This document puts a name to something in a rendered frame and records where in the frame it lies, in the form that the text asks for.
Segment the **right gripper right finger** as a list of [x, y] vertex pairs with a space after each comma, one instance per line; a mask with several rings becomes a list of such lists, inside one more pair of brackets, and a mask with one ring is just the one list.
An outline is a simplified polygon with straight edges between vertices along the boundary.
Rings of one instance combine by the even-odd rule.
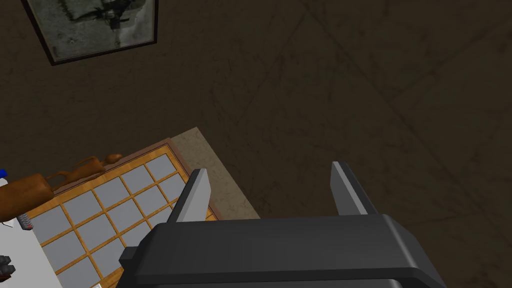
[[373, 215], [378, 213], [346, 162], [332, 162], [330, 187], [339, 215]]

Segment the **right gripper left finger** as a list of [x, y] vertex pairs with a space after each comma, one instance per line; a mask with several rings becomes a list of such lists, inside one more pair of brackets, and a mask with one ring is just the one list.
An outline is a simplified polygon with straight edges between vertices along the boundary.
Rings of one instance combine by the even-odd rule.
[[207, 169], [194, 169], [167, 222], [204, 222], [207, 218], [210, 197], [211, 185]]

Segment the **beige rug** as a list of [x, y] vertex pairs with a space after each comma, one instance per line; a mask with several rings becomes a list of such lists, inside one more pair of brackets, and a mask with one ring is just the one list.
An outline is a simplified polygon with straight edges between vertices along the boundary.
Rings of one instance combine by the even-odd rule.
[[172, 137], [171, 141], [188, 172], [207, 170], [211, 187], [210, 208], [218, 220], [260, 218], [198, 127]]

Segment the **brown animal figurine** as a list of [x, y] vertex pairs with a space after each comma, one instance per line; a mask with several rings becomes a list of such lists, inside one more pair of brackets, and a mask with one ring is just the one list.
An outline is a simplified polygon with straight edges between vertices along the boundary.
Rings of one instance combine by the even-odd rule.
[[119, 162], [122, 158], [123, 155], [120, 153], [108, 154], [103, 161], [100, 161], [95, 156], [91, 156], [77, 164], [74, 164], [74, 169], [71, 171], [59, 171], [45, 177], [44, 179], [48, 182], [50, 179], [57, 176], [64, 176], [64, 181], [62, 183], [52, 187], [52, 191], [56, 191], [62, 186], [75, 183], [82, 179], [85, 179], [85, 181], [94, 180], [106, 173], [107, 165], [113, 165]]

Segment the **grey remote control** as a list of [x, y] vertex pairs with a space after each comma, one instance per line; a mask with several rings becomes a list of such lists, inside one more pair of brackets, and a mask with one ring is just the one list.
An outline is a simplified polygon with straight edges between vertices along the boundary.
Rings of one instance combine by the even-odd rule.
[[26, 213], [18, 215], [16, 219], [22, 230], [30, 231], [33, 229], [33, 223]]

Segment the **brown cylinder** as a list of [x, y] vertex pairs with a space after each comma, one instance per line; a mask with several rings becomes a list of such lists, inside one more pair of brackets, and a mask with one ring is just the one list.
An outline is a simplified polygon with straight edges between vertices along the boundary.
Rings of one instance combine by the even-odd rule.
[[0, 222], [8, 222], [53, 198], [52, 188], [40, 173], [0, 186]]

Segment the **white table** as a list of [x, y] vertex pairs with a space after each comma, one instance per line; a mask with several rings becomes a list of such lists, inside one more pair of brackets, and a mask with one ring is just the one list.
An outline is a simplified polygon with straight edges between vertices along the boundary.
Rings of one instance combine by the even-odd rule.
[[[0, 187], [8, 184], [0, 178]], [[0, 222], [0, 256], [9, 257], [14, 272], [0, 288], [63, 288], [33, 230], [22, 230], [17, 219]]]

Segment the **dark framed wall picture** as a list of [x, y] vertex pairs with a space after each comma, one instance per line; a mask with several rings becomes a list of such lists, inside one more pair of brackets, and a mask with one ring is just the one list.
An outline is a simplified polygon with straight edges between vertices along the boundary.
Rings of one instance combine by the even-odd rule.
[[52, 66], [153, 45], [159, 0], [20, 0]]

